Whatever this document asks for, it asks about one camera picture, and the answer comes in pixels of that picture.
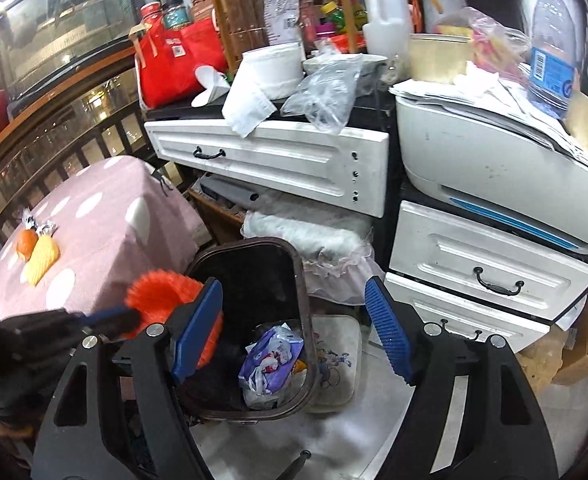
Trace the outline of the orange foam fruit net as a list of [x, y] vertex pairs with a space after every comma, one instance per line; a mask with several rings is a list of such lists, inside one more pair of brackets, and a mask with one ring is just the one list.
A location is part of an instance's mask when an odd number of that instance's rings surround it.
[[167, 365], [172, 372], [172, 321], [175, 310], [190, 304], [198, 296], [205, 283], [174, 272], [156, 270], [144, 274], [127, 290], [126, 306], [139, 311], [141, 324], [129, 335], [117, 353], [122, 361], [131, 358], [134, 340], [138, 337], [157, 338], [167, 336]]

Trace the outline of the purple plastic tissue pack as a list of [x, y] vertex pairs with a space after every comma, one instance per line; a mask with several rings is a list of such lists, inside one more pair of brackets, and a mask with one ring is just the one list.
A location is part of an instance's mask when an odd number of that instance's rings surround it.
[[294, 399], [307, 377], [307, 365], [300, 359], [304, 349], [302, 335], [288, 323], [269, 327], [245, 348], [238, 379], [250, 410], [274, 410]]

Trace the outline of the cartoon printed floor mat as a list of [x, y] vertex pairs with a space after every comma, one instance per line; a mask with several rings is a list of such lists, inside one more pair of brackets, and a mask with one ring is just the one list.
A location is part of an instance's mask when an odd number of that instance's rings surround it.
[[307, 404], [307, 411], [339, 412], [352, 400], [360, 381], [360, 324], [349, 315], [314, 314], [312, 329], [318, 360], [318, 388]]

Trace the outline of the white lace cushion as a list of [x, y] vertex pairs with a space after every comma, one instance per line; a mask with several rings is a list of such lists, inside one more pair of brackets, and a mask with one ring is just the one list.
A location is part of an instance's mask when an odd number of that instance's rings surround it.
[[267, 192], [244, 214], [245, 238], [277, 237], [302, 259], [308, 294], [349, 306], [364, 303], [364, 285], [384, 272], [375, 261], [373, 219], [340, 207]]

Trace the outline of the yellow foam fruit net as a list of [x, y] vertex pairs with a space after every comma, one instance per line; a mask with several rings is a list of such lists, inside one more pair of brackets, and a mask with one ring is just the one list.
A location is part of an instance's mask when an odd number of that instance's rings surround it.
[[37, 286], [50, 268], [59, 260], [60, 248], [49, 234], [41, 235], [26, 264], [26, 282], [30, 286]]

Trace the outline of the orange peel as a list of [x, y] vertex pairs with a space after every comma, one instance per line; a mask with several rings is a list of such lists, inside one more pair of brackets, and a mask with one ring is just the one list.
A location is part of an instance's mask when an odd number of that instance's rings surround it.
[[38, 243], [38, 234], [33, 229], [21, 229], [17, 234], [15, 251], [24, 261], [28, 261]]

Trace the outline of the black white candy wrapper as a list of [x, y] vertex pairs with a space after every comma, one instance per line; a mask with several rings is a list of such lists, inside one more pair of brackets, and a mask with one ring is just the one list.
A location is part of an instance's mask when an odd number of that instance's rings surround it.
[[34, 231], [38, 236], [53, 235], [58, 226], [51, 220], [39, 221], [28, 208], [22, 211], [22, 225], [26, 230]]

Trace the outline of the white printer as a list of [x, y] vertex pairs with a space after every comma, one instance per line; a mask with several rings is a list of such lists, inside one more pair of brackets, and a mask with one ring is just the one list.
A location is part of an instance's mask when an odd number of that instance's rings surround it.
[[415, 188], [588, 255], [588, 166], [451, 106], [396, 100], [401, 160]]

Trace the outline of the clear crumpled plastic bag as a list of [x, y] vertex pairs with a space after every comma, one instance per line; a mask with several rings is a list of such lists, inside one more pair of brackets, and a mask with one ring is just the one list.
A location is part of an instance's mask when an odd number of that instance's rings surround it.
[[282, 117], [305, 117], [319, 131], [337, 134], [355, 104], [364, 59], [361, 54], [324, 54], [280, 108]]

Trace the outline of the white paper cup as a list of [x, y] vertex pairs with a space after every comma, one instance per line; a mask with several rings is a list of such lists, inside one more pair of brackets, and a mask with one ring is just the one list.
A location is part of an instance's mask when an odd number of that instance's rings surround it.
[[192, 107], [203, 107], [216, 99], [221, 98], [230, 90], [230, 84], [223, 73], [218, 72], [215, 67], [201, 65], [194, 70], [195, 78], [204, 88], [191, 102]]

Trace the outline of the white paper roll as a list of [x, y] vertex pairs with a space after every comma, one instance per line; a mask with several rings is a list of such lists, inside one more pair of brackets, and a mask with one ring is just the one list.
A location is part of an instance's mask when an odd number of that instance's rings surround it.
[[246, 138], [287, 99], [304, 78], [303, 49], [298, 42], [243, 53], [227, 94], [222, 116], [231, 130]]

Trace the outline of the red fabric tote bag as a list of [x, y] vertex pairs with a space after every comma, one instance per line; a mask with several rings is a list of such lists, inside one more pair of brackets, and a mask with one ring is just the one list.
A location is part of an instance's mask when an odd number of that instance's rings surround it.
[[167, 29], [161, 18], [145, 32], [130, 30], [134, 46], [139, 99], [144, 108], [156, 110], [201, 89], [195, 71], [212, 66], [225, 73], [224, 48], [213, 20], [197, 21], [180, 29]]

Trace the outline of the white plastic jug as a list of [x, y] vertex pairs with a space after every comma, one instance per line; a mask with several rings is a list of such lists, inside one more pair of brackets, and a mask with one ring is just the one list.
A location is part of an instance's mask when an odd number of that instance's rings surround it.
[[413, 32], [408, 0], [364, 0], [364, 5], [368, 21], [362, 32], [368, 52], [408, 61]]

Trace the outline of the red snack canister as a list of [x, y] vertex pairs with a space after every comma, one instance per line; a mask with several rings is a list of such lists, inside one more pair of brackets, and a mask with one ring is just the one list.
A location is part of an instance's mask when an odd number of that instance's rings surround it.
[[153, 26], [162, 16], [163, 9], [159, 1], [145, 3], [140, 8], [141, 23], [146, 27]]

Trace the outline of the clear water bottle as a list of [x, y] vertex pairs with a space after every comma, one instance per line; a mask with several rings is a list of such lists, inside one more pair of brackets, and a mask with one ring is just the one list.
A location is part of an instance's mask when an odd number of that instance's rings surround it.
[[563, 119], [576, 70], [575, 27], [563, 0], [537, 0], [530, 42], [527, 99], [538, 110]]

